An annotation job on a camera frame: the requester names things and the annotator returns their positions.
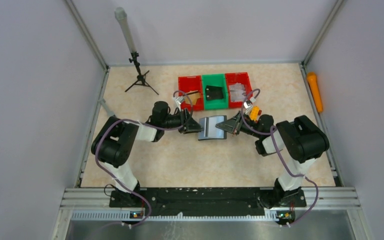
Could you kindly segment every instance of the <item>yellow object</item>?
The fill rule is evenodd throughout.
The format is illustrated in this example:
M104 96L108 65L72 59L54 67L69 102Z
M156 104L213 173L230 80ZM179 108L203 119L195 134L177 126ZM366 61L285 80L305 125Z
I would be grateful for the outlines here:
M201 93L199 91L190 91L190 92L187 92L186 94L189 96L190 100L192 101L192 105L197 104L197 100L201 98ZM189 102L189 99L186 96L184 97L184 101L186 104L191 105L191 103Z
M320 98L319 87L317 86L317 76L314 72L307 74L308 85L311 89L312 98L314 99L315 108L318 113L323 112L322 99Z
M249 113L249 118L252 121L257 121L258 119L258 112L260 111L260 108L258 106L254 106L251 110L251 113Z

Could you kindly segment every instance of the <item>black object in green bin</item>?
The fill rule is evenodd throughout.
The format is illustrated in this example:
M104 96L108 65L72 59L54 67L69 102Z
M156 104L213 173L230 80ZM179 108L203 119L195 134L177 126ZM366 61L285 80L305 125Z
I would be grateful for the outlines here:
M205 87L205 99L207 101L224 99L223 88L221 86L210 86Z

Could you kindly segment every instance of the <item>plastic bin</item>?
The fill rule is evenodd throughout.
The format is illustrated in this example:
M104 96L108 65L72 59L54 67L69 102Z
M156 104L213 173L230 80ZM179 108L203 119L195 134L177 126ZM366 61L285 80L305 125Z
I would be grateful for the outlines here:
M227 88L228 95L229 95L228 107L230 109L240 108L242 105L242 102L240 102L240 101L232 102L231 101L231 94L229 91L229 86L234 85L236 83L243 84L245 86L246 94L249 94L253 89L251 88L250 78L248 77L248 73L247 72L234 72L234 73L226 73L224 76L226 78L226 85L227 85L226 88Z
M222 87L224 98L208 101L206 98L206 86L207 85ZM203 90L204 109L205 110L227 109L229 107L229 93L228 93L228 88L226 85L226 78L225 78L224 74L202 75L202 90Z
M204 97L203 97L203 84L201 76L179 76L178 77L178 89L189 93L191 91L199 91L201 98L196 100L195 105L193 105L194 111L202 111L204 110ZM187 104L186 102L183 102L180 105L181 109L188 109L191 110L191 105Z

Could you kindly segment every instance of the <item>metal floor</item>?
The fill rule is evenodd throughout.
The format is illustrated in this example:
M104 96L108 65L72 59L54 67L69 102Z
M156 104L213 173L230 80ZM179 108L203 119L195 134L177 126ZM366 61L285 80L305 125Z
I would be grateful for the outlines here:
M71 221L66 240L354 240L346 210L310 212L291 228L274 222L149 221L138 228L108 221Z

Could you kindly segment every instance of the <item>orange cylinder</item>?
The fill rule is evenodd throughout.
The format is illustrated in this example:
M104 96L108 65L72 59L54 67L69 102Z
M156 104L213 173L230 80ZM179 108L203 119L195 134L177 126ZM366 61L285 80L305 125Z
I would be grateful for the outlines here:
M322 98L320 97L319 87L317 86L317 76L314 72L307 74L308 85L310 86L312 98L318 113L323 112Z

